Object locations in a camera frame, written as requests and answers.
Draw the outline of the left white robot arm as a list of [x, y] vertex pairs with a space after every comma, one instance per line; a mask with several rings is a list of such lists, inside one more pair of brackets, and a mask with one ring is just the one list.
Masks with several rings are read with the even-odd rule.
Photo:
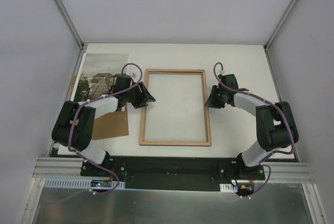
[[134, 82], [130, 75], [117, 74], [108, 94], [92, 100], [64, 102], [52, 130], [52, 140], [91, 161], [92, 170], [98, 176], [106, 176], [111, 166], [110, 155], [92, 140], [95, 120], [121, 110], [127, 103], [138, 109], [155, 101], [143, 82]]

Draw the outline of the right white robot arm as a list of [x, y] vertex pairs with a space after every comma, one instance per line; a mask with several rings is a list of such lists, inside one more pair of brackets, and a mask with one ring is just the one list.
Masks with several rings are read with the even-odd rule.
[[212, 87], [205, 106], [221, 109], [227, 104], [242, 109], [256, 120], [256, 141], [238, 155], [235, 174], [247, 179], [255, 166], [261, 165], [273, 154], [292, 154], [299, 140], [290, 104], [286, 101], [270, 102], [247, 89], [238, 87], [235, 75], [217, 75], [218, 85]]

